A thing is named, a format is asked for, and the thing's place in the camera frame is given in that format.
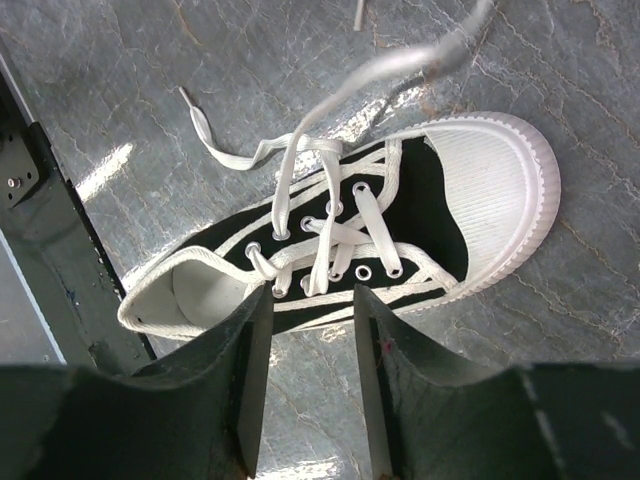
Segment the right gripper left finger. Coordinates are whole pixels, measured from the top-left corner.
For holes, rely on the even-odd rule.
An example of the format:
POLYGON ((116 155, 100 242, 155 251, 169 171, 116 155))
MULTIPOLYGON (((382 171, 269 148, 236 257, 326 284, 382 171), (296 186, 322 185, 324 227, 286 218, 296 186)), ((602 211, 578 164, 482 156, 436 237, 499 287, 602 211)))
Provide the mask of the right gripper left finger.
POLYGON ((254 477, 273 320, 265 285, 218 326, 130 376, 3 367, 2 477, 254 477))

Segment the black white sneaker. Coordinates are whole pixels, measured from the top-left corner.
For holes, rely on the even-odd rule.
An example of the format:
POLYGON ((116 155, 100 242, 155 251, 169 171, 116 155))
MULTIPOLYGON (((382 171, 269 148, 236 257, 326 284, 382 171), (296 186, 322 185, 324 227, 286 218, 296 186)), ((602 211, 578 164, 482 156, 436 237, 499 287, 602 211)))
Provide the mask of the black white sneaker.
POLYGON ((129 290, 117 318, 132 331, 189 340, 269 287, 277 331, 352 319, 357 285, 399 313, 451 303, 500 281, 549 233, 561 176, 547 139, 500 112, 442 116, 346 153, 310 128, 366 85, 465 58, 492 10, 479 1, 433 44, 389 51, 355 70, 288 134, 250 156, 216 146, 204 112, 194 130, 223 166, 248 171, 276 153, 274 194, 192 235, 129 290))

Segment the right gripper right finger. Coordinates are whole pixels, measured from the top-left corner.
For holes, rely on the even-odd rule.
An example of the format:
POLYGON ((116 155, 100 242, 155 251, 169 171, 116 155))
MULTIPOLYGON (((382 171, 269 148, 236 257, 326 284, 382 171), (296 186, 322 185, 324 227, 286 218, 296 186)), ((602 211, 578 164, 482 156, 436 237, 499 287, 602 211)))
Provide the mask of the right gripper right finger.
POLYGON ((371 467, 377 479, 635 479, 635 362, 487 367, 354 291, 371 467))

